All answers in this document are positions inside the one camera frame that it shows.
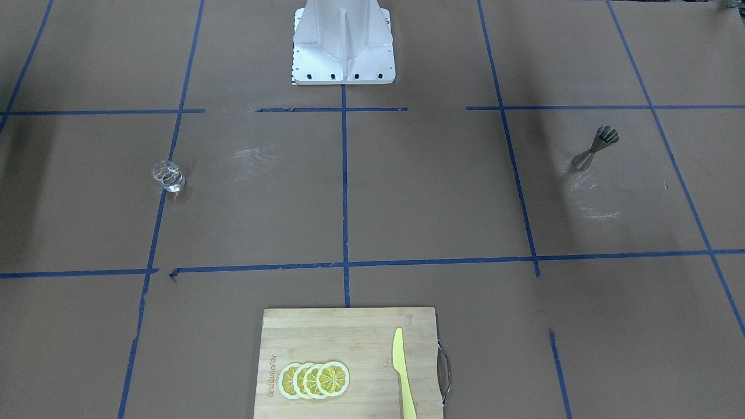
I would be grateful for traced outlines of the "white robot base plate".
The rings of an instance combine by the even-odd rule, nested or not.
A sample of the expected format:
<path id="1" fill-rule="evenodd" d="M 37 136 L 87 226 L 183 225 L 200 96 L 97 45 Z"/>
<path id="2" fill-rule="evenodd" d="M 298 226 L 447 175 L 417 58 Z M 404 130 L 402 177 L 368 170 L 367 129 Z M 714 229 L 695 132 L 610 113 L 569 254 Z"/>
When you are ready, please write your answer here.
<path id="1" fill-rule="evenodd" d="M 396 80 L 395 57 L 392 61 L 339 63 L 319 53 L 292 52 L 291 83 L 296 86 L 384 85 Z"/>

